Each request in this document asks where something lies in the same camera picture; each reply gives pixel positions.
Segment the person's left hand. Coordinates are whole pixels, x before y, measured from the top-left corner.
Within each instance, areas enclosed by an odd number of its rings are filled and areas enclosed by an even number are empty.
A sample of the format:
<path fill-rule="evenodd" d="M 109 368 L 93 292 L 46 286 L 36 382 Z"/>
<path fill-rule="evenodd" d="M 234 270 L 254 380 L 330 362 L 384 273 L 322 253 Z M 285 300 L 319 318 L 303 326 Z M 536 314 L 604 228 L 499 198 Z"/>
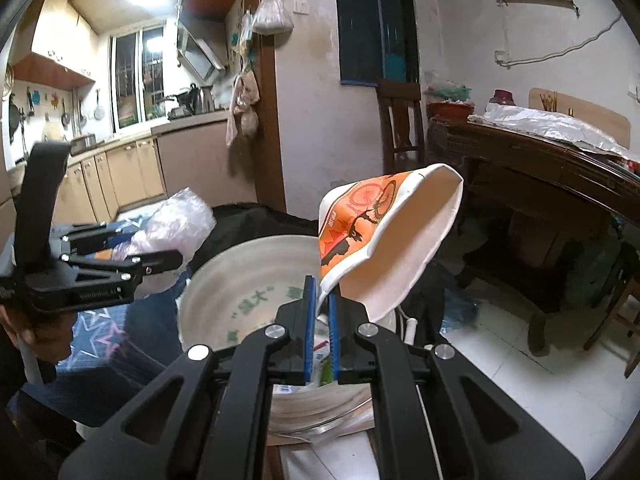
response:
<path fill-rule="evenodd" d="M 43 361 L 56 364 L 72 353 L 73 327 L 77 314 L 64 313 L 52 321 L 33 323 L 24 312 L 1 307 L 1 325 L 15 348 L 20 341 Z"/>

